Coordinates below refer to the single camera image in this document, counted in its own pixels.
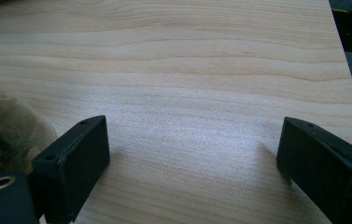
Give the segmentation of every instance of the black clamp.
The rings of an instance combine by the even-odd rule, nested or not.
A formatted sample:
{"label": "black clamp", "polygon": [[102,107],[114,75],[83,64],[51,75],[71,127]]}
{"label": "black clamp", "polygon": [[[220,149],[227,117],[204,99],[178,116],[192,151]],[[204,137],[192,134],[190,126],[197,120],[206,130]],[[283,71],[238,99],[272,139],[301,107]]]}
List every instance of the black clamp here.
{"label": "black clamp", "polygon": [[332,223],[352,224],[352,145],[315,124],[285,118],[277,166]]}
{"label": "black clamp", "polygon": [[0,223],[75,221],[109,164],[106,117],[84,119],[36,156],[33,171],[0,175]]}

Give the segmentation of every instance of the plush toy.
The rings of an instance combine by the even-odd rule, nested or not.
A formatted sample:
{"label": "plush toy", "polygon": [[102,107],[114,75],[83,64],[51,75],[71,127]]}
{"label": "plush toy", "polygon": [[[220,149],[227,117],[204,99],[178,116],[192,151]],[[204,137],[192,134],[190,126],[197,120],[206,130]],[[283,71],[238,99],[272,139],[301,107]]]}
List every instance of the plush toy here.
{"label": "plush toy", "polygon": [[31,160],[55,137],[47,122],[0,87],[0,173],[29,174]]}

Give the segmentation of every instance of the wooden table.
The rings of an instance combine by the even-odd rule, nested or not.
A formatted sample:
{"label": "wooden table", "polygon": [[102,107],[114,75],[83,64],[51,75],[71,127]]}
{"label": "wooden table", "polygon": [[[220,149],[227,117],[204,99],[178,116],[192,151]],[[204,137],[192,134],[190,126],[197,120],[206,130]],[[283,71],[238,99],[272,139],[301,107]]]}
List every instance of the wooden table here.
{"label": "wooden table", "polygon": [[352,144],[327,0],[6,1],[0,80],[58,134],[106,115],[77,223],[329,222],[275,163],[285,116]]}

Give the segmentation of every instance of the wood grain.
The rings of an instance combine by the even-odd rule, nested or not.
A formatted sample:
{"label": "wood grain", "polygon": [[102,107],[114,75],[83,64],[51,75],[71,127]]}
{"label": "wood grain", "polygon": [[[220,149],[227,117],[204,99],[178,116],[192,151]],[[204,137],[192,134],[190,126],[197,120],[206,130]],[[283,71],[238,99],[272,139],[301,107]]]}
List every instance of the wood grain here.
{"label": "wood grain", "polygon": [[329,223],[275,165],[285,116],[352,144],[328,1],[6,1],[0,80],[59,134],[107,116],[77,223]]}

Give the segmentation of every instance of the metal grommet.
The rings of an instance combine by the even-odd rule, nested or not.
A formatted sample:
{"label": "metal grommet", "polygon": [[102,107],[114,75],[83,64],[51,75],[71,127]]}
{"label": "metal grommet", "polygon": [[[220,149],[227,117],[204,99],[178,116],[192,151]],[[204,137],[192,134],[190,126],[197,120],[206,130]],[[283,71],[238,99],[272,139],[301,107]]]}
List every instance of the metal grommet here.
{"label": "metal grommet", "polygon": [[0,177],[0,189],[4,189],[7,186],[13,184],[15,180],[16,180],[16,176],[14,175],[7,175],[7,176]]}

